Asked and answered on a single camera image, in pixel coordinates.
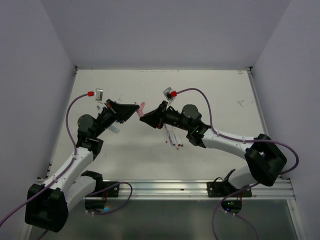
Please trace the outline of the pink highlighter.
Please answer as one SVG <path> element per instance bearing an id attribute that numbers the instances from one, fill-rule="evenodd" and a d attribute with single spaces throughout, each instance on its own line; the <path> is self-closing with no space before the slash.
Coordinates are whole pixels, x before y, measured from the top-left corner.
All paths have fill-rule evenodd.
<path id="1" fill-rule="evenodd" d="M 140 105 L 139 105 L 139 108 L 136 110 L 137 112 L 137 115 L 141 118 L 144 116 L 144 107 L 145 107 L 146 103 L 145 102 L 142 102 Z"/>

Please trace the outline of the clear white pen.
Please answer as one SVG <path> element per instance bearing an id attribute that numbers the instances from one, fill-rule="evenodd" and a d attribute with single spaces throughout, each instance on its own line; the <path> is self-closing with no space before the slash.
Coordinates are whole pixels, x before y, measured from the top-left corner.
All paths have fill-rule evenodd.
<path id="1" fill-rule="evenodd" d="M 169 138 L 170 143 L 172 144 L 172 146 L 175 146 L 176 142 L 175 142 L 175 139 L 174 139 L 172 132 L 170 130 L 168 130 L 168 135 L 169 135 L 168 138 Z"/>

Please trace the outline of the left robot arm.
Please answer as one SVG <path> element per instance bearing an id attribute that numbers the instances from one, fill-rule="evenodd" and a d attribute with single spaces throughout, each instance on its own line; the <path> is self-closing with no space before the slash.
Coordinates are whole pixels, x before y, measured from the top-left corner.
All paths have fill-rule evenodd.
<path id="1" fill-rule="evenodd" d="M 83 198 L 109 190 L 104 187 L 103 176 L 86 167 L 101 152 L 104 142 L 99 136 L 113 123 L 125 123 L 138 109 L 137 104 L 108 99 L 97 117 L 89 114 L 79 117 L 73 153 L 51 177 L 41 184 L 33 184 L 27 192 L 26 224 L 57 233 Z"/>

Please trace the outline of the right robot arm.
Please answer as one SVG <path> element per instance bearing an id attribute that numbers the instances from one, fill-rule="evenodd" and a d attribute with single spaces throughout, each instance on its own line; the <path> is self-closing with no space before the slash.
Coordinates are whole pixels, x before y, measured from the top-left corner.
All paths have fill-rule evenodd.
<path id="1" fill-rule="evenodd" d="M 287 163 L 284 154 L 265 134 L 236 141 L 234 137 L 224 138 L 214 133 L 202 122 L 202 115 L 193 104 L 185 105 L 179 112 L 163 101 L 148 113 L 143 113 L 140 106 L 137 114 L 141 122 L 155 129 L 170 125 L 185 130 L 188 141 L 194 146 L 220 150 L 244 159 L 246 166 L 232 169 L 221 182 L 213 184 L 214 191 L 220 195 L 232 197 L 242 188 L 256 183 L 271 187 Z"/>

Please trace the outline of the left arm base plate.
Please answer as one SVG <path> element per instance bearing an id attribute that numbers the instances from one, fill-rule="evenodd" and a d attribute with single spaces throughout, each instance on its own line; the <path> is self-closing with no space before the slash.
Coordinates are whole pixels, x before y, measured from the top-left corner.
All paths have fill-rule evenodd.
<path id="1" fill-rule="evenodd" d="M 95 190 L 98 192 L 95 197 L 117 198 L 119 196 L 118 181 L 103 181 Z"/>

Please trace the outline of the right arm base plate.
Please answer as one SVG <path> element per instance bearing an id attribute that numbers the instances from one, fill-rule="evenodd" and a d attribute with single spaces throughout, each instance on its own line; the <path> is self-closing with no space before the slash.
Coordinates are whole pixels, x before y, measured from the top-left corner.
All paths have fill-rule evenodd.
<path id="1" fill-rule="evenodd" d="M 206 183 L 207 195 L 209 198 L 224 198 L 238 191 L 228 182 L 209 181 Z"/>

